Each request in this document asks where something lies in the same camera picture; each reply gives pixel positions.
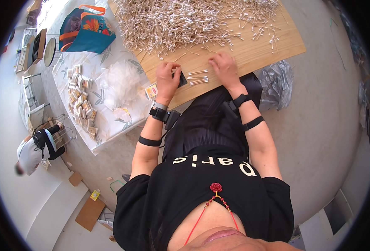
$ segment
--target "concrete floor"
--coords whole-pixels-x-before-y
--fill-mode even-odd
[[[352,57],[347,33],[330,4],[321,0],[284,0],[306,46],[306,53],[287,59],[293,66],[294,86],[288,108],[263,113],[273,135],[281,173],[291,186],[295,225],[303,223],[323,208],[336,194],[351,166],[359,140],[357,102],[360,75]],[[70,0],[65,17],[77,0]],[[339,26],[331,27],[330,18]],[[52,29],[59,31],[59,25]],[[39,63],[33,72],[42,72],[42,81],[52,113],[64,111],[57,93],[52,68]],[[66,125],[73,127],[71,121]],[[64,162],[80,172],[91,191],[99,189],[102,200],[114,211],[116,195],[107,177],[124,182],[121,175],[131,172],[132,156],[141,128],[116,140],[111,148],[93,156],[79,137],[67,146]]]

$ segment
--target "gray plastic bag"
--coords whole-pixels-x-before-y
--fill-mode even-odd
[[[259,76],[262,84],[262,98],[259,111],[276,107],[277,111],[288,107],[291,102],[294,72],[289,63],[281,60],[262,69]]]
[[[368,106],[368,98],[366,97],[365,85],[362,81],[359,82],[358,87],[358,104],[359,110],[359,123],[362,129],[366,128],[366,108]]]

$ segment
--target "orange bag strap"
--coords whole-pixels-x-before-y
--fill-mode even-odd
[[[97,11],[101,12],[99,14],[83,12],[82,15],[81,15],[81,18],[82,19],[84,18],[84,16],[87,16],[87,15],[98,15],[98,16],[102,16],[102,15],[104,15],[106,13],[106,8],[103,8],[103,7],[97,7],[97,6],[82,4],[82,5],[79,5],[78,8],[81,8],[82,6],[88,7],[89,9],[94,9],[94,10],[97,10]]]
[[[79,33],[79,31],[73,31],[73,32],[64,33],[64,34],[60,35],[60,41],[63,40],[64,38],[67,38],[67,37],[77,36],[78,33]]]
[[[67,43],[66,45],[62,46],[62,48],[60,49],[60,51],[61,51],[61,52],[65,52],[65,51],[63,51],[63,49],[64,49],[65,47],[67,47],[68,45],[72,44],[72,43],[73,43],[73,42],[71,42],[71,43]]]

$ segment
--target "stack of packages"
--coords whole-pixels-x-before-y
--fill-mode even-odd
[[[86,99],[88,94],[85,92],[85,88],[92,87],[92,80],[82,76],[82,65],[75,65],[73,69],[68,69],[67,76],[69,78],[68,110],[74,115],[74,122],[81,125],[90,138],[96,140],[98,128],[93,127],[93,122],[97,111]]]

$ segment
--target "black pants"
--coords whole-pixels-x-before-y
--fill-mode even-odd
[[[54,133],[58,132],[60,130],[59,126],[58,125],[55,125],[49,129],[47,129],[51,135],[53,135]],[[47,148],[48,148],[48,152],[50,153],[50,160],[53,160],[53,159],[56,159],[57,157],[59,157],[61,154],[63,154],[65,152],[65,147],[62,146],[61,148],[57,149],[57,151],[55,152],[54,151],[54,148],[52,147],[52,143],[50,142],[50,140],[48,139],[48,136],[47,136],[47,133],[45,132],[44,129],[41,129],[39,131],[40,133],[40,137],[42,137],[47,145]]]
[[[262,85],[253,73],[240,78],[250,98],[259,108]],[[230,147],[243,158],[248,158],[249,147],[238,121],[230,121],[221,111],[221,104],[232,100],[224,86],[199,97],[179,117],[165,137],[163,161],[185,156],[193,148],[217,144]]]

